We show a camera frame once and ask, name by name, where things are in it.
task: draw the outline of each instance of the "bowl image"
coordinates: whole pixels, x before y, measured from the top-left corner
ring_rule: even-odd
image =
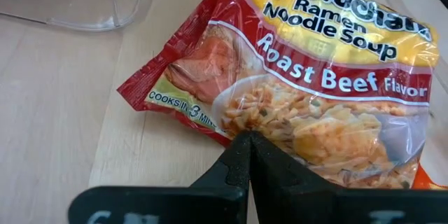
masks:
[[[223,128],[221,119],[224,116],[225,110],[232,99],[235,99],[247,92],[252,91],[255,86],[267,81],[269,78],[273,78],[273,76],[270,74],[263,74],[243,78],[220,93],[211,105],[211,117],[213,118],[213,121],[217,123],[217,126]]]

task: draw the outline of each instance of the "wooden table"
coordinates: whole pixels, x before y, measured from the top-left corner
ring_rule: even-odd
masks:
[[[377,0],[441,35],[422,162],[448,179],[448,10],[439,0]],[[223,147],[168,115],[137,113],[115,91],[156,55],[200,0],[154,0],[146,19],[86,34],[0,18],[0,223],[65,223],[99,185],[187,186]],[[256,223],[251,205],[250,223]]]

